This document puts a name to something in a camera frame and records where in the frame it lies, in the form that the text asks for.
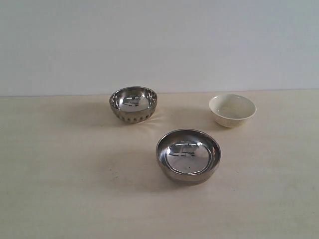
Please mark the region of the ribbed steel bowl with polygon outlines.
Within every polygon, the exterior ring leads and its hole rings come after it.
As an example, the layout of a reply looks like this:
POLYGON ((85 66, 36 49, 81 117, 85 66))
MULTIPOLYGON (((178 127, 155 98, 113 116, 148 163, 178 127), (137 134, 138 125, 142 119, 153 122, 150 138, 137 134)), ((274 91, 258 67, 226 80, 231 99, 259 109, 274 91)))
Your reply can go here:
POLYGON ((119 89, 109 98, 114 115, 126 123, 140 123, 148 120, 154 114, 157 103, 157 93, 142 86, 119 89))

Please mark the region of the white ceramic bowl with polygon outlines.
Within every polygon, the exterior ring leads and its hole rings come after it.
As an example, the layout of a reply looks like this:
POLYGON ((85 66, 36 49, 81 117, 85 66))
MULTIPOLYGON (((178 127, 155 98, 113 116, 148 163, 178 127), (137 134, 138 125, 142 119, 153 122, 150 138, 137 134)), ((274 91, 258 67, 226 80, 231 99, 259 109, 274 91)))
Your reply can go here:
POLYGON ((250 99, 237 94, 221 94, 212 97, 209 108, 215 122, 227 128, 243 125, 257 111, 256 105, 250 99))

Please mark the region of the smooth steel bowl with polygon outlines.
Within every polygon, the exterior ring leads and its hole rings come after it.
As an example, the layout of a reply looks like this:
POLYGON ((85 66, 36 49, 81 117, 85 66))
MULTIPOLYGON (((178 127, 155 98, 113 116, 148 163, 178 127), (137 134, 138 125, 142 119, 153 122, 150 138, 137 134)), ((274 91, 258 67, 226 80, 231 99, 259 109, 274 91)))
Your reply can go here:
POLYGON ((222 151, 217 141, 202 131, 177 129, 158 141, 156 156, 168 179, 182 185, 198 185, 217 170, 222 151))

